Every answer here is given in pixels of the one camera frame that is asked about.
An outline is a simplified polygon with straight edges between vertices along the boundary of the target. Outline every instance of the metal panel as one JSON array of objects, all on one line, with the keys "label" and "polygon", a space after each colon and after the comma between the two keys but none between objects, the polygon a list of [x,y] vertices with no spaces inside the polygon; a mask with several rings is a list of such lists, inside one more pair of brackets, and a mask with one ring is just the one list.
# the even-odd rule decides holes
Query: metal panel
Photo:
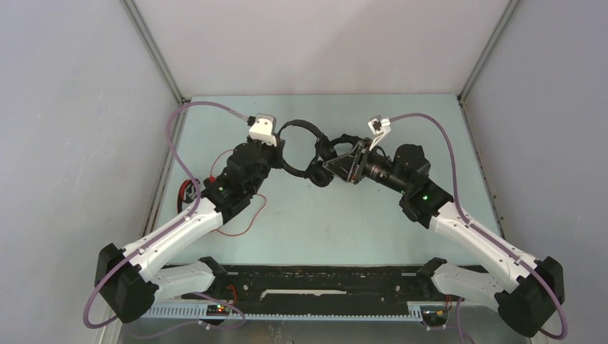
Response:
[{"label": "metal panel", "polygon": [[[208,305],[214,305],[210,302],[166,302],[158,303],[152,306],[142,318],[157,318],[157,319],[225,319],[226,317],[207,315],[206,310]],[[248,320],[287,320],[287,321],[421,321],[422,314],[420,306],[410,306],[408,315],[261,315],[261,314],[245,314]],[[240,319],[239,315],[234,313],[228,319]]]},{"label": "metal panel", "polygon": [[606,18],[606,1],[524,1],[465,103],[507,237],[564,267],[567,343],[606,338],[589,316],[608,307]]},{"label": "metal panel", "polygon": [[[175,326],[184,320],[140,319],[128,325],[129,331],[138,334],[153,334]],[[480,307],[462,309],[464,329],[477,343],[526,344],[528,338],[521,337],[498,317],[495,312]],[[455,325],[455,314],[448,321]],[[454,330],[426,331],[417,322],[374,321],[251,321],[236,330],[205,330],[204,326],[186,326],[158,338],[137,340],[123,331],[121,344],[200,344],[200,343],[246,343],[246,344],[405,344],[441,343],[460,344]]]}]

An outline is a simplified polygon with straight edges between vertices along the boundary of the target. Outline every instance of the white plastic housing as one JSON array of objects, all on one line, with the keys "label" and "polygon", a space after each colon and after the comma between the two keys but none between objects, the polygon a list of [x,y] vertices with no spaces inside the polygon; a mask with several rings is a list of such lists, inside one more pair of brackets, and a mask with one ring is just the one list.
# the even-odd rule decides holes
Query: white plastic housing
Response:
[{"label": "white plastic housing", "polygon": [[478,305],[498,311],[498,303],[494,294],[502,292],[503,286],[490,274],[482,274],[443,264],[435,270],[431,278],[433,284],[441,293],[458,295]]},{"label": "white plastic housing", "polygon": [[209,289],[214,278],[211,268],[203,262],[161,269],[152,279],[152,283],[158,285],[158,290],[154,293],[154,302],[189,292],[204,292]]},{"label": "white plastic housing", "polygon": [[[159,235],[164,229],[181,220],[192,209],[194,204],[182,211],[178,216],[164,224],[161,228],[153,231],[136,242],[124,246],[124,255],[127,256],[148,240]],[[201,199],[198,208],[192,217],[186,217],[186,221],[169,232],[165,237],[152,244],[147,249],[140,249],[140,254],[130,260],[135,266],[139,264],[141,270],[139,275],[148,282],[171,258],[179,253],[186,245],[205,234],[219,228],[222,222],[222,214],[217,213],[215,205],[209,199]]]},{"label": "white plastic housing", "polygon": [[[448,202],[439,209],[439,213],[438,216],[431,218],[429,230],[441,234],[466,252],[469,252],[475,260],[499,281],[504,290],[507,292],[514,291],[514,289],[519,286],[517,277],[527,277],[529,275],[528,270],[515,262],[503,250],[499,249],[492,242],[489,242],[486,238],[481,236],[481,234],[467,226],[460,218],[454,203]],[[503,238],[492,233],[488,228],[470,217],[466,211],[465,215],[485,233],[489,234],[513,253],[521,257],[521,260],[528,263],[532,268],[536,267],[536,263],[534,262],[536,258],[533,255],[525,253],[512,244],[509,244]]]},{"label": "white plastic housing", "polygon": [[271,115],[258,113],[255,117],[255,123],[249,129],[249,136],[253,140],[258,140],[265,145],[277,145],[277,137],[275,136],[275,124],[277,119]]}]

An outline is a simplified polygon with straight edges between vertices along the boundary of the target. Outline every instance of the work surface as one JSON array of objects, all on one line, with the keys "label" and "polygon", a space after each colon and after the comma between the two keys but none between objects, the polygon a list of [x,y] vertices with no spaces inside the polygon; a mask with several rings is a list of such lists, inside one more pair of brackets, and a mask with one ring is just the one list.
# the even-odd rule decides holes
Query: work surface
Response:
[{"label": "work surface", "polygon": [[[330,139],[342,133],[371,136],[367,121],[375,115],[394,117],[426,113],[436,118],[454,146],[458,185],[463,206],[498,233],[488,195],[467,128],[454,95],[296,95],[195,97],[227,105],[245,115],[265,113],[277,118],[277,130],[296,118],[317,125]],[[452,193],[450,157],[438,129],[421,118],[400,120],[381,146],[389,156],[404,143],[424,148],[431,162],[430,176]],[[187,114],[178,152],[200,180],[209,176],[215,158],[245,142],[249,127],[215,107],[192,107]],[[301,128],[283,131],[285,160],[304,169],[314,156],[315,138]],[[216,165],[217,175],[228,154]],[[176,215],[176,195],[186,174],[175,164],[168,180],[156,227]],[[358,185],[338,179],[326,188],[273,170],[260,189],[267,205],[248,233],[238,237],[212,232],[193,242],[172,262],[190,263],[211,256],[221,264],[424,264],[442,257],[455,264],[477,264],[473,258],[420,224],[412,223],[399,207],[401,195],[370,180]],[[262,205],[251,206],[222,228],[240,233]]]}]

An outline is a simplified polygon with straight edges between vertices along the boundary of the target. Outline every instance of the white bracket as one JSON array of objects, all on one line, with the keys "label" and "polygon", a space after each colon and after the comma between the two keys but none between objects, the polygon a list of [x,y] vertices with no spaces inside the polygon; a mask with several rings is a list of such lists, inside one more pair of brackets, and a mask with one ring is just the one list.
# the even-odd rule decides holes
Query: white bracket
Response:
[{"label": "white bracket", "polygon": [[498,311],[498,302],[494,294],[502,292],[504,288],[491,274],[474,272],[446,263],[434,271],[431,280],[442,294],[458,295],[475,304]]},{"label": "white bracket", "polygon": [[381,118],[376,116],[367,122],[367,126],[374,134],[374,139],[369,146],[369,149],[376,147],[391,132],[391,120],[389,118]]},{"label": "white bracket", "polygon": [[277,137],[275,136],[275,125],[277,119],[271,115],[258,113],[255,116],[255,123],[249,129],[249,136],[252,140],[258,140],[265,145],[277,145]]}]

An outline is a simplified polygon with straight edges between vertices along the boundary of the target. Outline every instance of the purple cable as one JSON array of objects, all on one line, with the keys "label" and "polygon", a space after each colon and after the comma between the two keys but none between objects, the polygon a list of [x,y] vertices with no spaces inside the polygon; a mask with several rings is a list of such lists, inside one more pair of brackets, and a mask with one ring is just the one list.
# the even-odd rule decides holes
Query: purple cable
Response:
[{"label": "purple cable", "polygon": [[[196,199],[194,200],[194,206],[192,206],[192,209],[190,209],[190,211],[188,212],[188,214],[186,214],[186,216],[184,216],[183,218],[181,218],[175,224],[172,224],[171,226],[169,226],[167,229],[163,230],[159,235],[155,236],[154,238],[150,239],[149,241],[147,241],[146,243],[144,243],[143,245],[141,245],[140,249],[147,249],[152,244],[154,244],[155,242],[157,242],[158,240],[160,240],[161,238],[163,238],[165,235],[167,235],[170,231],[174,230],[177,226],[179,226],[180,224],[182,224],[185,221],[186,217],[191,216],[196,211],[196,208],[198,208],[199,203],[201,202],[201,186],[196,182],[196,179],[194,178],[194,175],[186,167],[186,164],[184,164],[184,162],[179,158],[179,155],[177,154],[177,150],[175,149],[175,145],[173,144],[173,140],[172,140],[172,137],[171,137],[171,126],[173,125],[173,122],[175,121],[175,118],[177,118],[177,116],[182,111],[184,111],[185,109],[191,108],[191,107],[196,106],[196,105],[214,106],[216,108],[220,108],[220,109],[226,110],[227,112],[233,114],[234,116],[238,117],[241,120],[247,121],[247,116],[245,116],[245,115],[243,115],[243,114],[241,114],[241,113],[239,113],[239,112],[231,109],[230,107],[227,107],[226,105],[218,104],[216,102],[189,102],[188,104],[184,104],[184,105],[178,107],[177,109],[175,109],[175,111],[173,111],[173,113],[171,114],[171,116],[169,116],[169,119],[167,120],[167,126],[165,127],[165,136],[167,137],[167,141],[168,141],[168,144],[169,144],[169,150],[173,153],[173,157],[175,158],[175,160],[177,161],[177,163],[181,166],[181,168],[184,170],[184,172],[186,172],[186,175],[188,175],[188,178],[190,178],[190,180],[194,184],[194,188],[196,189]],[[121,260],[118,264],[116,264],[99,281],[99,283],[97,284],[97,286],[95,287],[95,289],[93,289],[93,292],[91,293],[91,296],[89,296],[89,299],[87,300],[87,304],[85,306],[85,310],[82,313],[82,322],[85,324],[85,326],[87,328],[90,328],[90,329],[93,329],[93,330],[94,329],[98,329],[98,328],[102,328],[102,327],[110,324],[112,321],[114,321],[114,320],[116,320],[118,318],[115,315],[115,316],[111,317],[110,319],[108,319],[108,320],[106,320],[104,322],[101,322],[99,324],[93,324],[89,320],[89,312],[91,311],[91,306],[93,304],[93,301],[95,300],[95,297],[99,294],[99,291],[101,290],[101,288],[108,282],[108,280],[121,267],[123,267],[125,264],[127,264],[127,262],[129,262],[137,254],[138,254],[138,249],[135,250],[135,251],[133,251],[127,257],[125,257],[125,259]]]},{"label": "purple cable", "polygon": [[131,336],[135,339],[152,339],[152,338],[161,337],[162,335],[165,335],[173,330],[177,330],[178,328],[182,328],[183,326],[188,326],[188,325],[203,325],[204,324],[205,327],[209,326],[210,328],[218,328],[220,330],[231,330],[231,329],[239,328],[245,324],[245,321],[247,320],[245,318],[245,314],[243,312],[241,312],[241,310],[236,308],[235,306],[233,306],[229,303],[225,303],[220,300],[214,299],[213,297],[205,295],[201,292],[193,292],[192,294],[195,294],[195,295],[203,297],[209,301],[213,301],[219,305],[224,305],[224,306],[230,308],[231,310],[235,311],[236,313],[238,313],[241,316],[241,323],[236,324],[236,325],[230,325],[230,326],[217,326],[217,325],[207,324],[207,323],[201,322],[199,320],[192,320],[192,321],[186,321],[183,323],[180,322],[179,324],[177,324],[173,327],[170,327],[166,330],[162,330],[159,333],[154,333],[153,335],[138,335],[136,333],[132,333],[127,327],[125,327],[125,332],[127,332],[127,334],[129,334],[129,336]]},{"label": "purple cable", "polygon": [[[460,205],[460,197],[458,196],[458,184],[457,184],[457,177],[456,177],[456,159],[454,157],[454,149],[452,147],[452,143],[450,142],[450,138],[447,137],[447,133],[445,132],[445,129],[441,126],[441,124],[439,122],[437,122],[437,120],[435,120],[433,117],[431,117],[429,115],[425,115],[424,113],[407,113],[405,115],[399,115],[399,116],[390,118],[389,120],[391,122],[394,122],[394,121],[401,120],[404,118],[412,118],[412,117],[418,117],[418,118],[424,118],[426,120],[430,120],[433,124],[435,124],[435,126],[437,128],[439,128],[439,130],[441,131],[441,134],[443,135],[443,138],[445,139],[445,143],[447,144],[447,149],[450,152],[450,160],[452,163],[452,184],[454,186],[454,201],[455,201],[454,203],[456,205],[456,209],[458,210],[458,214],[460,215],[460,218],[463,219],[465,221],[465,223],[468,224],[470,228],[473,228],[479,235],[486,238],[488,241],[492,242],[499,249],[503,250],[509,257],[513,258],[515,261],[518,261],[520,259],[520,257],[517,254],[513,253],[509,248],[505,247],[505,245],[501,244],[498,240],[494,239],[491,235],[489,235],[488,233],[483,231],[481,228],[476,226],[474,223],[470,223],[470,220],[465,216],[465,212],[462,210],[462,207]],[[551,287],[549,287],[547,282],[545,282],[545,280],[536,271],[534,271],[534,269],[532,269],[532,267],[530,265],[528,265],[523,260],[520,262],[520,264],[524,269],[528,270],[528,272],[530,272],[530,274],[532,276],[534,276],[534,278],[538,281],[538,283],[541,284],[541,286],[545,289],[545,291],[547,291],[547,294],[551,298],[551,301],[553,301],[553,304],[555,305],[555,308],[557,310],[557,314],[559,315],[559,320],[561,322],[561,333],[559,335],[554,335],[553,333],[549,333],[549,332],[543,330],[542,328],[541,328],[541,333],[546,335],[549,338],[553,338],[556,340],[564,339],[568,335],[568,321],[566,320],[566,314],[564,313],[563,307],[559,303],[559,300],[557,300],[557,296],[555,295],[555,293],[551,289]]]}]

